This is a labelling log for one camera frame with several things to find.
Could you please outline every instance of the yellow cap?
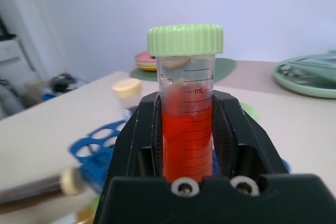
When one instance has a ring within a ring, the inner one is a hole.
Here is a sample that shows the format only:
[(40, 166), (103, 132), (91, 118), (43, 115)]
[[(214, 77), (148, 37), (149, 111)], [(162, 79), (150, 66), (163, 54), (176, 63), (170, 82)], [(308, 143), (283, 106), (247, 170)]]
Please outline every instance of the yellow cap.
[(141, 91), (141, 82), (135, 78), (129, 78), (115, 83), (112, 86), (115, 96), (118, 98), (127, 98), (139, 94)]
[(72, 167), (64, 170), (60, 175), (60, 187), (64, 195), (80, 194), (84, 188), (84, 180), (79, 169)]

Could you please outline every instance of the small jar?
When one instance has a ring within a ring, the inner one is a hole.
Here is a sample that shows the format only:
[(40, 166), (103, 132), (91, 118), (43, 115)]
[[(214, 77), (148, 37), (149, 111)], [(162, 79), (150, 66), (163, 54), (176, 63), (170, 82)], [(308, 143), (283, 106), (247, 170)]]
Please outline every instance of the small jar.
[(112, 86), (112, 90), (119, 99), (125, 120), (128, 121), (141, 100), (140, 80), (129, 78), (119, 81)]

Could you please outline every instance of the test tube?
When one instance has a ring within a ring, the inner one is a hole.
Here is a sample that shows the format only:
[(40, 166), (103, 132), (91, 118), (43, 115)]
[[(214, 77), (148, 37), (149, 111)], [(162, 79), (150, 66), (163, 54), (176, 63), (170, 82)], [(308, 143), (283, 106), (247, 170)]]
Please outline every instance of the test tube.
[(223, 29), (196, 24), (152, 28), (162, 104), (163, 175), (168, 182), (212, 175), (212, 94), (215, 54)]

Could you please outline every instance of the green plate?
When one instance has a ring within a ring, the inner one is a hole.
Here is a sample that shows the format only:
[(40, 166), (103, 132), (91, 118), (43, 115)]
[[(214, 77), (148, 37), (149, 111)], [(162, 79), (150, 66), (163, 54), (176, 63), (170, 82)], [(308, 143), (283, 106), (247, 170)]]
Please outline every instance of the green plate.
[(273, 75), (275, 77), (275, 79), (277, 80), (277, 82), (284, 86), (285, 88), (292, 90), (294, 92), (300, 93), (300, 94), (306, 94), (306, 95), (310, 95), (312, 97), (320, 97), (320, 98), (336, 98), (336, 89), (325, 89), (325, 88), (318, 88), (318, 87), (314, 87), (314, 86), (307, 86), (307, 85), (299, 85), (296, 84), (294, 82), (291, 82), (289, 80), (287, 80), (286, 78), (283, 77), (282, 74), (277, 72), (277, 69), (279, 66), (286, 64), (288, 61), (293, 61), (293, 60), (300, 60), (300, 59), (304, 59), (307, 58), (307, 56), (302, 56), (302, 57), (295, 57), (295, 58), (291, 58), (288, 60), (284, 60), (282, 62), (280, 62), (279, 64), (277, 64), (274, 68), (273, 68)]
[[(223, 78), (227, 77), (235, 69), (236, 65), (237, 62), (235, 60), (226, 58), (216, 58), (214, 82), (222, 80)], [(157, 82), (156, 71), (150, 72), (142, 70), (140, 68), (136, 68), (132, 72), (130, 72), (130, 77), (144, 81)]]

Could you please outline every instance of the stacked plates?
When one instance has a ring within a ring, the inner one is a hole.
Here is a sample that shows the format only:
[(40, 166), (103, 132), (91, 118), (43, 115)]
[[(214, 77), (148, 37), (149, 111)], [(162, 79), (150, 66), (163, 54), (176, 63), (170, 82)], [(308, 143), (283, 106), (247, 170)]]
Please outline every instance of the stacked plates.
[(156, 59), (150, 57), (147, 52), (141, 52), (134, 58), (137, 67), (147, 71), (156, 71)]

